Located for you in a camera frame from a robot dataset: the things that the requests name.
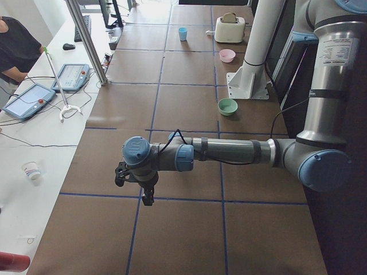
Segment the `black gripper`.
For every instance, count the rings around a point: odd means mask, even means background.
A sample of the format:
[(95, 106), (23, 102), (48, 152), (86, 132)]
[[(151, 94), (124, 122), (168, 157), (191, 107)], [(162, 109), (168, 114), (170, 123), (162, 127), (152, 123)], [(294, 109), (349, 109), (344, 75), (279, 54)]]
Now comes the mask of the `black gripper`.
[(144, 188), (142, 201), (145, 206), (152, 206), (154, 203), (154, 186), (158, 182), (159, 175), (157, 171), (151, 171), (148, 174), (135, 173), (135, 179), (138, 184)]

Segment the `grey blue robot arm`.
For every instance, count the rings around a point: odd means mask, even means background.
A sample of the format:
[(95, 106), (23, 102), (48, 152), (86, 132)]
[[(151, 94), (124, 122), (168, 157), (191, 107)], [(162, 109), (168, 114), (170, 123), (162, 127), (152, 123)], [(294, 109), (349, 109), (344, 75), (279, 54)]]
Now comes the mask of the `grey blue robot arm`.
[(183, 137), (175, 131), (167, 143), (151, 144), (134, 136), (123, 144), (124, 160), (115, 170), (116, 185), (137, 183), (144, 190), (143, 203), (151, 206), (158, 173), (190, 171), (195, 160), (232, 165), (267, 163), (286, 169), (301, 184), (318, 192), (343, 185), (352, 161), (345, 153), (341, 123), (365, 34), (365, 1), (297, 1), (293, 39), (318, 44), (303, 131), (294, 139), (264, 142)]

